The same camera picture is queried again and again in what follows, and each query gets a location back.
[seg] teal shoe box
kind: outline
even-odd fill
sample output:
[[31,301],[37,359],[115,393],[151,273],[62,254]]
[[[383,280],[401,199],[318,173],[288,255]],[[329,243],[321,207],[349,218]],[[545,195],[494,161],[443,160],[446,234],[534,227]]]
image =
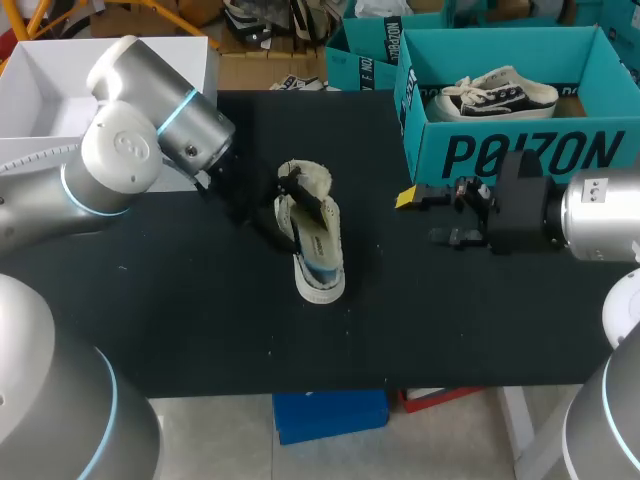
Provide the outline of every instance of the teal shoe box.
[[350,53],[343,28],[329,39],[325,52],[330,86],[347,91],[394,89],[398,68]]
[[600,26],[609,38],[620,60],[640,82],[640,2],[606,0]]
[[[470,54],[469,45],[482,55]],[[427,120],[423,97],[504,65],[554,85],[563,97],[577,97],[560,102],[579,99],[584,114],[502,122]],[[414,183],[451,185],[460,176],[477,175],[493,185],[504,154],[524,149],[536,150],[545,173],[566,183],[579,169],[633,165],[640,151],[640,90],[594,27],[405,30],[394,102]]]
[[343,18],[351,52],[392,65],[398,63],[403,29],[448,28],[453,25],[455,0],[445,0],[439,12],[386,18],[357,18],[355,4],[356,0],[349,0]]
[[598,23],[602,12],[602,0],[565,0],[564,6],[558,12],[557,18],[541,14],[537,17],[533,16],[517,20],[490,23],[487,22],[483,12],[492,8],[496,8],[496,0],[478,0],[473,10],[474,12],[477,12],[476,20],[479,26],[489,28],[554,27],[562,25],[571,27],[587,27]]

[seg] floor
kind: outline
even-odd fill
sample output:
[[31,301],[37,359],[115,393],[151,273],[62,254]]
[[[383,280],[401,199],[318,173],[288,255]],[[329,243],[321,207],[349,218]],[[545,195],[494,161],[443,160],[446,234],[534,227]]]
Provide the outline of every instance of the floor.
[[[536,426],[563,387],[528,389]],[[406,414],[386,427],[283,447],[271,395],[159,399],[165,434],[161,480],[514,480],[494,390]],[[549,479],[567,479],[559,463]]]

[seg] red object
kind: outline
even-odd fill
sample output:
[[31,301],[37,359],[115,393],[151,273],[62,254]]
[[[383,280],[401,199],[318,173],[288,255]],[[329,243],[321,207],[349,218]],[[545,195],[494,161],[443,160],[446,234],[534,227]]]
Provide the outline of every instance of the red object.
[[18,39],[11,28],[0,35],[0,60],[9,58],[17,44]]
[[424,410],[425,408],[440,405],[441,403],[450,402],[456,398],[465,397],[472,393],[484,390],[483,387],[469,387],[469,388],[456,388],[454,390],[447,390],[443,393],[434,393],[427,395],[426,397],[416,398],[415,400],[407,400],[406,392],[404,390],[398,391],[398,399],[400,403],[407,411],[407,413],[417,412],[418,410]]

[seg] yellow tag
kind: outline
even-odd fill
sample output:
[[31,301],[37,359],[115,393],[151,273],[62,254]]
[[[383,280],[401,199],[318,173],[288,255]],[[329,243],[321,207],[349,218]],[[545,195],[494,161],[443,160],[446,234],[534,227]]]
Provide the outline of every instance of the yellow tag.
[[401,208],[406,206],[409,203],[413,202],[413,197],[416,194],[416,186],[414,185],[409,190],[405,190],[396,199],[396,208]]

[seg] cable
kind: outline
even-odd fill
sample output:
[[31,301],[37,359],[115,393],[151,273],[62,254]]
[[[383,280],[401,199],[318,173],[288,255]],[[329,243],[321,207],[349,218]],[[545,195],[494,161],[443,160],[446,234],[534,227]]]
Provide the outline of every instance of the cable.
[[75,150],[78,150],[79,145],[77,144],[72,144],[72,145],[65,145],[63,147],[54,147],[54,148],[47,148],[46,150],[41,150],[39,152],[35,152],[35,153],[30,153],[29,155],[25,156],[25,157],[21,157],[18,158],[16,160],[13,160],[11,162],[7,162],[3,165],[0,165],[0,174],[2,173],[6,173],[10,170],[13,170],[15,168],[18,167],[22,167],[24,165],[28,165],[30,163],[34,163],[34,162],[38,162],[40,160],[44,160],[46,158],[50,158],[54,155],[61,155],[61,154],[65,154],[65,153],[70,153],[73,152]]
[[189,183],[196,188],[196,190],[200,195],[202,195],[203,197],[206,197],[207,189],[198,181],[196,177],[194,177],[193,175],[189,175],[187,172],[185,172],[180,167],[178,167],[178,165],[176,165],[176,162],[174,162],[168,157],[165,157],[164,155],[162,156],[162,163],[167,167],[172,168],[173,170],[178,172],[180,175],[182,175],[184,178],[186,178],[189,181]]

